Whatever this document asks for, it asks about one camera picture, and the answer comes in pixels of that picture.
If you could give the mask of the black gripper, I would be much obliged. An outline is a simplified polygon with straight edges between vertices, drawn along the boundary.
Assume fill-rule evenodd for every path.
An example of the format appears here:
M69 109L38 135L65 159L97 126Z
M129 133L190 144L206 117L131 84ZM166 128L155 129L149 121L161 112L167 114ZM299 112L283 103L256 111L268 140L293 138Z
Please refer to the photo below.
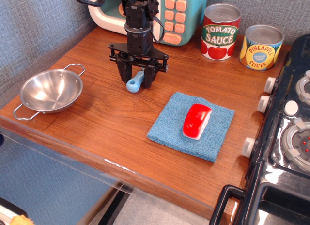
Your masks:
M150 88L156 72L167 72L169 56L153 46L152 26L131 28L125 26L126 43L110 43L110 59L115 61L121 80L132 78L132 66L144 67L144 87Z

